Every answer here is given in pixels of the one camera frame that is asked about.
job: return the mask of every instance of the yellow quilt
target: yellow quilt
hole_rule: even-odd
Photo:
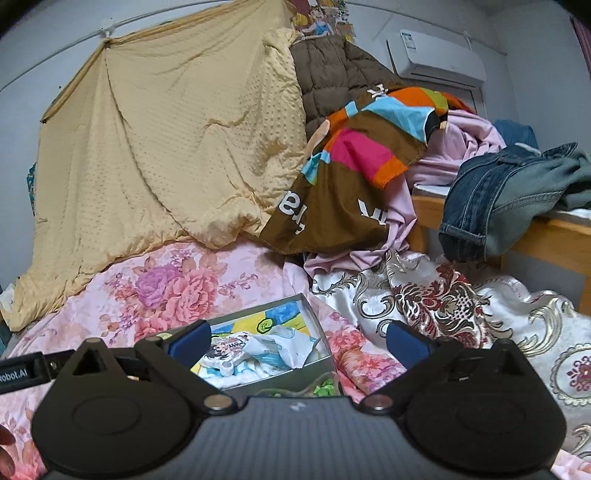
[[[111,263],[258,235],[297,177],[304,109],[282,0],[237,0],[108,39],[46,112],[31,268],[13,331]]]

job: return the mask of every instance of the denim jeans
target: denim jeans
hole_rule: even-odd
[[[515,144],[465,161],[447,195],[439,240],[448,260],[497,257],[536,215],[591,206],[591,159],[576,143],[540,152]]]

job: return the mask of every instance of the air conditioner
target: air conditioner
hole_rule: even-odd
[[[402,78],[477,88],[486,81],[484,64],[468,48],[410,30],[387,40],[392,67]]]

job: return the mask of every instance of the wooden shelf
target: wooden shelf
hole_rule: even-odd
[[[439,230],[444,199],[413,195],[413,205],[417,223],[408,243],[412,250],[426,253],[427,229]],[[583,274],[585,287],[578,310],[591,315],[591,227],[559,219],[534,218],[511,250]],[[502,263],[502,259],[493,260],[495,265]]]

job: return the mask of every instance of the blue gripper pad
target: blue gripper pad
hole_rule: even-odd
[[[212,328],[208,322],[196,321],[164,341],[166,352],[187,368],[193,366],[212,345]]]
[[[436,343],[399,320],[393,320],[386,330],[386,347],[408,370],[426,359]]]

